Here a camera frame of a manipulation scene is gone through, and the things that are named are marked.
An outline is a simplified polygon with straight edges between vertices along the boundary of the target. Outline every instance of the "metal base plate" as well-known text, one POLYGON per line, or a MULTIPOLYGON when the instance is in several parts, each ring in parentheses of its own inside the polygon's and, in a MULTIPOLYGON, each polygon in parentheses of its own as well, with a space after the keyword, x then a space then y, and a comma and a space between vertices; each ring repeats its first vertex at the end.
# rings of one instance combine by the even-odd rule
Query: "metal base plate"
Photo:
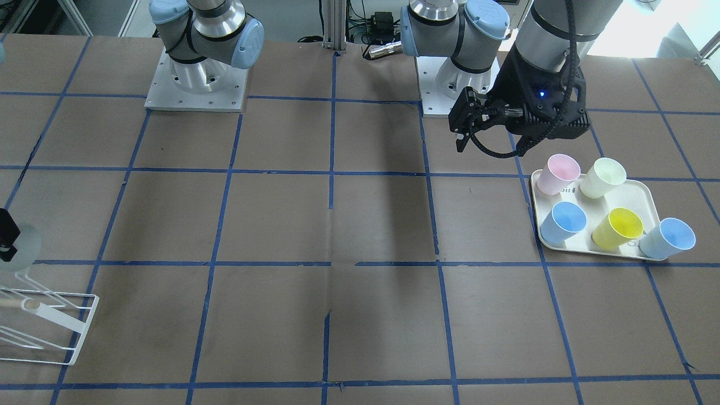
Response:
POLYGON ((224 88, 210 93, 190 93, 180 88, 171 74, 171 59, 163 51, 150 85, 145 108, 158 111, 242 112, 248 71, 228 66, 224 88))
MULTIPOLYGON (((436 77, 440 71, 440 67, 445 63, 447 58, 438 56, 420 56, 416 59, 415 66, 418 68, 418 83, 420 84, 420 98, 423 100, 423 116, 428 118, 447 118, 450 114, 452 106, 455 104, 455 100, 447 97, 438 88, 436 77)), ((497 58, 492 62, 492 68, 490 68, 492 81, 490 87, 495 83, 495 78, 498 77, 500 71, 500 64, 497 58)), ((489 90, 480 91, 480 93, 487 93, 489 90)))

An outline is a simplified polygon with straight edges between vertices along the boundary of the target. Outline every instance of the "white tray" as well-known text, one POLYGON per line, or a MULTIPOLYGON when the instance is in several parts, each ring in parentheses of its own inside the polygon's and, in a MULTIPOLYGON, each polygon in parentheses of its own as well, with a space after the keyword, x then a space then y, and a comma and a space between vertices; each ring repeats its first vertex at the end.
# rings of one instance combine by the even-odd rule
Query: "white tray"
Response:
POLYGON ((620 247, 613 250, 603 250, 595 244, 591 237, 595 227, 597 227, 614 208, 628 208, 634 211, 640 219, 642 219, 644 227, 643 235, 660 224, 660 217, 657 216, 655 202, 652 199, 650 190, 645 184, 636 180, 626 180, 621 186, 616 187, 608 194, 598 199, 593 199, 586 197, 580 191, 580 182, 585 177, 584 174, 581 174, 579 179, 565 187, 560 193, 547 195, 538 190, 536 186, 537 179, 540 177, 541 172, 542 170, 536 170, 530 176, 530 190, 535 219, 537 221, 538 237, 543 245, 553 250, 565 252, 603 254, 606 256, 652 260, 655 262, 663 260, 651 259, 645 256, 638 247, 638 239, 620 245, 620 247), (577 235, 569 237, 561 244, 550 244, 545 241, 540 234, 540 225, 545 221, 545 217, 550 213, 552 206, 560 201, 570 201, 580 206, 588 217, 588 224, 584 230, 577 235))

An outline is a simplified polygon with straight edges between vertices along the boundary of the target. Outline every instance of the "yellow cup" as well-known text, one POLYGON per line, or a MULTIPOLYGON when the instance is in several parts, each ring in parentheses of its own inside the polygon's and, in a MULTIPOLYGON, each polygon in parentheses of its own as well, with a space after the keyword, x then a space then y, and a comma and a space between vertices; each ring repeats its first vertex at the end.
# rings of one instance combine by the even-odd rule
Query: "yellow cup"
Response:
POLYGON ((642 235, 642 220, 627 208, 615 208, 593 231, 593 240, 601 248, 612 250, 642 235))

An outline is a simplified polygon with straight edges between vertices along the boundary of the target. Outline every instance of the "blue cup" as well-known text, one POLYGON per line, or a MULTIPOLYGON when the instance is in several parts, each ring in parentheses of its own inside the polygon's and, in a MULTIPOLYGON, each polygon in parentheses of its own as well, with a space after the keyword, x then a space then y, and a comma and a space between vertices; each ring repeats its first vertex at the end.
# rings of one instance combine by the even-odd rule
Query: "blue cup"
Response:
POLYGON ((576 204, 561 201, 553 205, 552 210, 540 225, 540 234, 549 244, 561 244, 565 239, 585 229, 588 217, 576 204))
POLYGON ((695 232, 677 218, 666 218, 640 239, 640 250, 653 259, 666 259, 695 246, 695 232))

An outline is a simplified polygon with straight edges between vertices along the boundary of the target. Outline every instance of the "blue joint cap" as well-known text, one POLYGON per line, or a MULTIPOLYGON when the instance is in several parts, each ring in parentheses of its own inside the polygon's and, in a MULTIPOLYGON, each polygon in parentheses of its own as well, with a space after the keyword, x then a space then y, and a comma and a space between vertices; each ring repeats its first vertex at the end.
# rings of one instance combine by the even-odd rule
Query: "blue joint cap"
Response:
POLYGON ((416 58, 420 56, 418 47, 415 45, 413 26, 410 24, 410 14, 408 14, 407 6, 400 10, 400 41, 402 41, 402 53, 416 58))
POLYGON ((186 0, 150 0, 153 24, 162 25, 178 19, 190 10, 186 0))
POLYGON ((265 40, 265 29, 257 19, 251 19, 240 33, 230 65, 233 68, 249 69, 260 57, 265 40))
POLYGON ((468 0, 465 14, 483 34, 494 40, 505 39, 505 31, 510 26, 510 16, 503 6, 493 0, 468 0))

